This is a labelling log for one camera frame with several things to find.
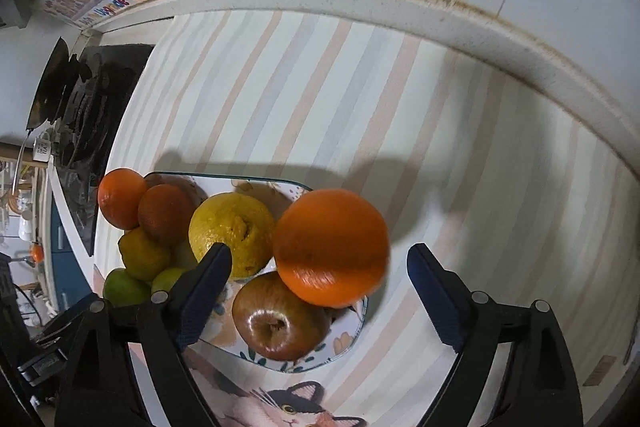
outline small orange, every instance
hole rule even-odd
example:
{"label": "small orange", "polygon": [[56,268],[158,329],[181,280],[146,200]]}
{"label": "small orange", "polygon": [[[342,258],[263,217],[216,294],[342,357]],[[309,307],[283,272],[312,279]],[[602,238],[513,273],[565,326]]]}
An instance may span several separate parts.
{"label": "small orange", "polygon": [[183,190],[167,183],[151,187],[138,206],[138,221],[161,245],[176,247],[189,235],[195,206]]}
{"label": "small orange", "polygon": [[273,256],[281,279],[306,302],[344,308],[372,293],[385,276],[385,220],[349,190],[313,190],[276,223]]}
{"label": "small orange", "polygon": [[107,172],[98,186],[98,206],[104,219],[117,229],[135,229],[138,204],[146,189],[145,179],[131,169]]}

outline striped tablecloth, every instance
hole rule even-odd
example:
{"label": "striped tablecloth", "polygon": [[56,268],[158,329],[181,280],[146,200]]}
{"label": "striped tablecloth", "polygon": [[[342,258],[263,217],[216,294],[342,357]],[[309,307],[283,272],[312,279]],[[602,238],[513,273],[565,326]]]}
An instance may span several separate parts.
{"label": "striped tablecloth", "polygon": [[[546,299],[580,383],[617,357],[599,386],[581,388],[586,419],[624,373],[640,294],[638,182],[557,105],[439,44],[312,14],[176,17],[118,130],[108,169],[121,166],[342,186],[389,225],[388,278],[339,362],[283,375],[197,344],[190,360],[203,375],[212,365],[245,390],[312,380],[335,415],[414,425],[454,360],[406,275],[418,242],[497,301]],[[118,235],[99,218],[102,275],[122,265]],[[210,381],[198,376],[206,396]],[[476,425],[499,383],[493,372]],[[260,425],[280,425],[271,421]]]}

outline cat illustration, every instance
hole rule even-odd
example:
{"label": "cat illustration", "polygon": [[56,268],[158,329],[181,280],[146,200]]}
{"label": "cat illustration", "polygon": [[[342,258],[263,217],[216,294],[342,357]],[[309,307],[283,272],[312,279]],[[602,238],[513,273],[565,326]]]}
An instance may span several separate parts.
{"label": "cat illustration", "polygon": [[320,402],[324,388],[304,381],[288,389],[245,392],[195,352],[185,353],[192,375],[221,427],[366,427],[362,418],[333,416]]}

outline silver bolt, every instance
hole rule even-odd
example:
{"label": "silver bolt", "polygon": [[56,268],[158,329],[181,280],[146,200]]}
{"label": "silver bolt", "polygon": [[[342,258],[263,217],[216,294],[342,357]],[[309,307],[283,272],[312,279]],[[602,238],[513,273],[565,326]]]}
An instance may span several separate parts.
{"label": "silver bolt", "polygon": [[551,306],[549,306],[548,302],[541,300],[541,301],[536,301],[536,309],[539,312],[546,313],[551,309]]}
{"label": "silver bolt", "polygon": [[489,295],[484,292],[473,292],[471,294],[471,300],[476,304],[487,304],[487,302],[489,302]]}
{"label": "silver bolt", "polygon": [[153,304],[162,304],[163,302],[166,302],[168,298],[169,294],[163,290],[160,290],[151,295],[151,302],[153,302]]}
{"label": "silver bolt", "polygon": [[89,304],[89,311],[92,313],[100,313],[104,309],[104,301],[94,301]]}

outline black gas stove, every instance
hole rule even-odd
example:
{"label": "black gas stove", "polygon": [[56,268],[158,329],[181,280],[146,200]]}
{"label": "black gas stove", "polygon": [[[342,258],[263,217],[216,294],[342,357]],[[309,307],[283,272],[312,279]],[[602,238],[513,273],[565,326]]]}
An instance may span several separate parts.
{"label": "black gas stove", "polygon": [[113,141],[153,46],[84,49],[75,84],[59,111],[54,164],[71,217],[89,255],[94,253],[97,188]]}

